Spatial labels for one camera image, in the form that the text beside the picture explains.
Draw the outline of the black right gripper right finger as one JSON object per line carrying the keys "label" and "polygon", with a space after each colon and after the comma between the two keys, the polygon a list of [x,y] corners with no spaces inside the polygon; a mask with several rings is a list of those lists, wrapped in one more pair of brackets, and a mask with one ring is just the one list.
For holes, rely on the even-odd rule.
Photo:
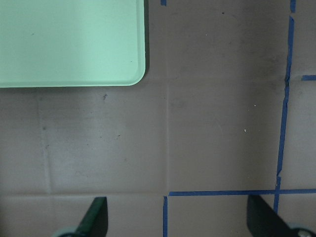
{"label": "black right gripper right finger", "polygon": [[305,228],[291,228],[259,195],[247,198],[247,227],[253,237],[314,237]]}

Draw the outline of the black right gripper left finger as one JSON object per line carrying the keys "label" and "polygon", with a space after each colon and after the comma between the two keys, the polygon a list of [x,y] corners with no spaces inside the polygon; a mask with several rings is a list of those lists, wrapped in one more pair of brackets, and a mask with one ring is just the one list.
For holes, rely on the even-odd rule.
{"label": "black right gripper left finger", "polygon": [[96,197],[79,226],[75,237],[105,237],[108,232],[108,205],[106,197]]}

